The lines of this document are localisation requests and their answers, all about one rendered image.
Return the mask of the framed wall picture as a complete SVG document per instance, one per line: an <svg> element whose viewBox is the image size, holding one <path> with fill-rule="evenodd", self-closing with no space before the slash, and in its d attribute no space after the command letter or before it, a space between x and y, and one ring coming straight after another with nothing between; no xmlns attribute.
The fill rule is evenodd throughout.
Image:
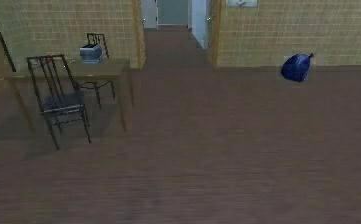
<svg viewBox="0 0 361 224"><path fill-rule="evenodd" d="M226 0L227 7L257 7L258 0Z"/></svg>

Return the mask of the blue garbage bag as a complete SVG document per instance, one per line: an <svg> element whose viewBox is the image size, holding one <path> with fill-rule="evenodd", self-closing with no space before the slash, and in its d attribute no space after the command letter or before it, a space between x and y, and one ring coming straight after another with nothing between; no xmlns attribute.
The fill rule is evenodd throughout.
<svg viewBox="0 0 361 224"><path fill-rule="evenodd" d="M281 75L290 81L303 82L308 76L311 59L313 57L313 53L298 53L291 56L282 65L280 70Z"/></svg>

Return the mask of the brown wooden table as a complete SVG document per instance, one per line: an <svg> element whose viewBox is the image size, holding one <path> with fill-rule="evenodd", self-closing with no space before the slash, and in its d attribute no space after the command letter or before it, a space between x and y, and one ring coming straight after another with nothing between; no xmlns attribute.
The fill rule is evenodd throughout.
<svg viewBox="0 0 361 224"><path fill-rule="evenodd" d="M120 110L120 120L123 130L126 130L126 120L124 115L124 103L126 97L124 90L129 91L131 104L135 104L133 78L131 75L130 60L126 58L116 58L102 61L100 63L83 64L81 62L71 62L69 69L77 81L95 82L95 81L113 81L117 95L117 103ZM20 113L24 118L28 129L35 132L32 118L25 107L23 97L20 94L18 83L21 81L31 81L32 78L27 69L17 72L7 72L4 80L8 83L10 90L14 94Z"/></svg>

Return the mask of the black slatted chair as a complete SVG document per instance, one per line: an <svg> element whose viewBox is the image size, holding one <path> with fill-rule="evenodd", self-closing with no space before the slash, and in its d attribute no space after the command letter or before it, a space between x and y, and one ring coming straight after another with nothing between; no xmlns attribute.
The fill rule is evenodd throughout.
<svg viewBox="0 0 361 224"><path fill-rule="evenodd" d="M101 46L103 57L98 63L102 62L103 60L109 59L109 51L106 42L106 37L103 33L87 33L87 44L99 44ZM86 81L86 82L78 83L78 87L80 89L94 90L96 94L98 106L101 106L99 90L107 84L109 84L111 87L113 98L116 98L114 82L112 80L105 81L103 84L99 84L98 81Z"/></svg>
<svg viewBox="0 0 361 224"><path fill-rule="evenodd" d="M26 58L38 103L39 114L46 122L57 150L60 149L53 127L62 133L62 125L81 121L91 143L89 119L84 93L75 81L64 54L30 56Z"/></svg>

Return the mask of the grey room door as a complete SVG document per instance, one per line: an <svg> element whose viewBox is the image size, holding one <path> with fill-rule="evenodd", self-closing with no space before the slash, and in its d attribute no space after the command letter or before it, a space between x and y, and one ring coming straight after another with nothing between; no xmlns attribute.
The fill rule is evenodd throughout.
<svg viewBox="0 0 361 224"><path fill-rule="evenodd" d="M160 25L186 25L188 0L157 0Z"/></svg>

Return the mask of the black slanted pole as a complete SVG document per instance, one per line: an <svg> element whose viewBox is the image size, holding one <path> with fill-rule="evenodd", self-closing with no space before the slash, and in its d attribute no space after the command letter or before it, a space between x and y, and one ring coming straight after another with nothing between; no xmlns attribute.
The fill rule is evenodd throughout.
<svg viewBox="0 0 361 224"><path fill-rule="evenodd" d="M5 41L4 36L3 36L2 32L1 32L1 29L0 29L0 44L2 46L4 55L6 57L6 61L9 63L12 72L16 72L17 71L16 66L15 66L15 64L14 64L14 62L12 60L11 54L10 54L10 52L8 50L6 41Z"/></svg>

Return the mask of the silver toaster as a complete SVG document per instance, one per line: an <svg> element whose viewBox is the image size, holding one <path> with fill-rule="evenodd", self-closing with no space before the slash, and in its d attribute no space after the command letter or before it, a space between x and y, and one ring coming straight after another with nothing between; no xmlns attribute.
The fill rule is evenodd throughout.
<svg viewBox="0 0 361 224"><path fill-rule="evenodd" d="M102 48L99 44L87 44L80 48L80 57L83 63L98 63L102 57Z"/></svg>

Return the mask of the white room door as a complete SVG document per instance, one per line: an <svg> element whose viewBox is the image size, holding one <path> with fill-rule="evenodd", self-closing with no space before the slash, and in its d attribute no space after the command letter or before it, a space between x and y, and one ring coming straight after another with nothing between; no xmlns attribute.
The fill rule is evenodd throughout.
<svg viewBox="0 0 361 224"><path fill-rule="evenodd" d="M190 0L192 35L202 49L208 45L208 23L210 0Z"/></svg>

